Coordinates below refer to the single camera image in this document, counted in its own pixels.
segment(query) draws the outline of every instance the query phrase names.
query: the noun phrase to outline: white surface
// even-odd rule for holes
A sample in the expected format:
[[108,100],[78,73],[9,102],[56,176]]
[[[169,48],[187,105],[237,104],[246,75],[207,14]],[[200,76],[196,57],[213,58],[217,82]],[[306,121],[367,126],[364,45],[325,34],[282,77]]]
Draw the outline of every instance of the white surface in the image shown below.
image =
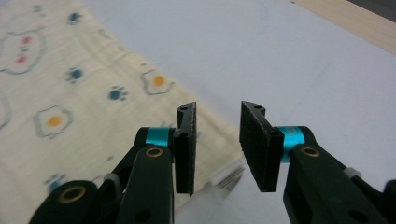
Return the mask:
[[[396,57],[283,0],[85,0],[141,53],[217,113],[239,123],[240,101],[274,126],[304,125],[382,190],[396,177]],[[259,193],[249,171],[225,200],[208,187],[176,223],[287,223],[282,194]]]

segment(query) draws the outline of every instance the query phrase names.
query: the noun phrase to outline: patterned fabric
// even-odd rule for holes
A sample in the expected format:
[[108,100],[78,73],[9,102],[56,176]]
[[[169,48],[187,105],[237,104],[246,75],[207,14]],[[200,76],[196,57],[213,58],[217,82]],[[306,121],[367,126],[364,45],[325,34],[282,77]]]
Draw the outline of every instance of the patterned fabric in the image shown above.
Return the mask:
[[[77,0],[0,1],[0,223],[27,223],[64,182],[100,185],[140,127],[175,127],[193,101]],[[235,127],[197,111],[200,189],[241,153]]]

